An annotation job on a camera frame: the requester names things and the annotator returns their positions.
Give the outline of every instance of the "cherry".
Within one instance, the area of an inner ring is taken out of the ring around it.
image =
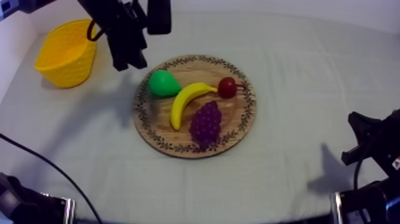
[[[236,95],[236,83],[232,77],[221,79],[218,84],[218,95],[222,98],[229,99]]]

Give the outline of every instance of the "cherry stem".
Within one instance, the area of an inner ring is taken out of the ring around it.
[[[242,88],[244,88],[244,89],[246,89],[246,86],[243,86],[243,85],[236,85],[237,87],[242,87]]]

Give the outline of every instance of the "black cable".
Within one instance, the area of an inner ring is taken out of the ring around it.
[[[40,155],[39,153],[19,144],[18,142],[15,142],[14,140],[10,139],[9,137],[3,135],[0,133],[0,138],[2,138],[3,140],[7,141],[8,143],[10,143],[11,145],[14,145],[22,150],[24,150],[27,153],[30,153],[34,156],[36,156],[37,158],[45,161],[46,163],[48,163],[50,166],[52,166],[53,168],[55,168],[57,171],[59,171],[65,178],[67,178],[67,180],[78,190],[78,192],[82,195],[83,199],[85,199],[85,201],[87,202],[88,206],[90,207],[90,209],[92,210],[93,214],[96,217],[96,220],[99,224],[102,224],[102,220],[99,216],[99,214],[97,213],[96,209],[94,208],[94,206],[92,205],[92,203],[90,202],[90,200],[88,199],[88,197],[86,196],[86,194],[79,188],[79,186],[75,183],[74,180],[72,180],[72,178],[70,178],[63,170],[61,170],[56,164],[54,164],[52,161],[48,160],[46,157]]]
[[[94,27],[94,26],[95,26],[95,21],[92,20],[92,21],[90,22],[90,24],[89,24],[89,27],[87,28],[87,31],[86,31],[86,37],[87,37],[87,39],[90,40],[90,41],[92,41],[92,42],[97,41],[97,40],[101,37],[101,35],[103,35],[103,34],[106,32],[106,29],[101,29],[101,30],[96,34],[96,36],[95,36],[94,38],[92,38],[92,30],[93,30],[93,27]]]
[[[374,144],[374,140],[372,140],[367,147],[365,148],[365,150],[362,152],[362,155],[360,157],[360,159],[358,159],[357,165],[355,166],[355,170],[354,170],[354,178],[353,178],[353,189],[357,190],[358,189],[358,175],[360,173],[360,168],[361,165],[363,164],[364,159],[366,158],[371,146]]]
[[[357,190],[357,189],[358,189],[358,175],[360,174],[361,165],[363,164],[363,161],[364,161],[364,159],[366,158],[366,156],[367,156],[367,154],[368,154],[370,148],[371,148],[372,145],[374,144],[374,142],[375,142],[374,139],[370,141],[370,143],[367,145],[367,147],[365,148],[365,150],[362,152],[362,155],[361,155],[360,159],[358,160],[357,165],[355,166],[355,170],[354,170],[354,179],[353,179],[353,189],[354,189],[354,190]],[[368,221],[367,221],[367,218],[366,218],[365,215],[364,215],[363,210],[360,209],[358,212],[359,212],[359,214],[360,214],[360,217],[361,217],[361,219],[362,219],[362,222],[365,223],[365,224],[367,224]]]

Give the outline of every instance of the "plastic fruit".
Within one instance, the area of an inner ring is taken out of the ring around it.
[[[179,93],[181,87],[174,76],[165,70],[158,70],[149,79],[151,92],[161,97],[173,96]]]
[[[189,129],[192,140],[199,144],[200,148],[207,148],[218,140],[221,119],[222,114],[217,103],[215,101],[206,103],[193,116]]]
[[[218,95],[222,98],[229,99],[236,95],[237,85],[232,77],[221,79],[218,84]]]
[[[175,130],[180,129],[181,116],[186,105],[194,98],[208,92],[217,92],[217,89],[203,82],[192,83],[179,92],[178,96],[175,97],[171,110],[171,125]]]

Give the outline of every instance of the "white tablecloth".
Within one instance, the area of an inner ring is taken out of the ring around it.
[[[351,189],[356,145],[347,115],[385,118],[400,107],[400,41],[360,27],[263,14],[174,14],[173,32],[147,37],[149,68],[117,72],[105,38],[91,77],[57,89],[34,70],[44,37],[26,55],[0,106],[0,131],[64,169],[106,221],[271,223],[330,211]],[[153,150],[132,121],[135,89],[152,67],[210,54],[239,67],[257,95],[257,118],[232,150],[204,160]],[[37,191],[74,198],[57,171],[0,142],[0,171]],[[385,174],[367,160],[360,185]]]

